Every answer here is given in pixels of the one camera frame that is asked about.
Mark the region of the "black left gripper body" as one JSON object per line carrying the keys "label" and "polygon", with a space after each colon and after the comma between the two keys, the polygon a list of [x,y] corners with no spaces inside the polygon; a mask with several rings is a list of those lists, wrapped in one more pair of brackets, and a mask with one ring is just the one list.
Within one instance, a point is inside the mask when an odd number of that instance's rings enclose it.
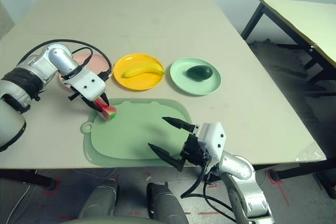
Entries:
{"label": "black left gripper body", "polygon": [[86,100],[86,98],[78,91],[75,91],[72,95],[69,96],[70,101],[73,101],[75,98],[80,98],[83,101]]}

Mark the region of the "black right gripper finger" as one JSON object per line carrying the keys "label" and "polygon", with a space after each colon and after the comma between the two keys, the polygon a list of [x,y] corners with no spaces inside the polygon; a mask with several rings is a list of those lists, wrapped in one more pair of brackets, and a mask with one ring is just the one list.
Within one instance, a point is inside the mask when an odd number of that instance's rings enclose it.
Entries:
{"label": "black right gripper finger", "polygon": [[179,172],[183,170],[184,164],[185,164],[185,157],[182,156],[180,159],[173,158],[169,152],[165,151],[164,149],[153,145],[151,143],[148,143],[148,146],[151,148],[151,150],[163,161],[170,164],[171,166],[175,167]]}
{"label": "black right gripper finger", "polygon": [[168,117],[168,116],[164,116],[162,117],[162,119],[164,121],[166,121],[168,124],[178,128],[178,129],[184,129],[186,131],[194,131],[196,125],[194,124],[189,124],[181,119],[177,119],[177,118],[172,118],[172,117]]}

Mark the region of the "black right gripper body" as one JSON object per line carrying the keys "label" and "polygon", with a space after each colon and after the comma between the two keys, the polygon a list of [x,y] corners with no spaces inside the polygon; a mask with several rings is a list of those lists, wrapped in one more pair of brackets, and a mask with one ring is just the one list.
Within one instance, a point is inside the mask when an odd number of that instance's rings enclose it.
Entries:
{"label": "black right gripper body", "polygon": [[188,161],[202,168],[207,167],[212,158],[210,157],[209,151],[205,148],[205,145],[199,143],[198,137],[196,133],[194,133],[194,131],[198,129],[198,126],[183,123],[182,129],[189,132],[187,140],[180,152],[182,166]]}

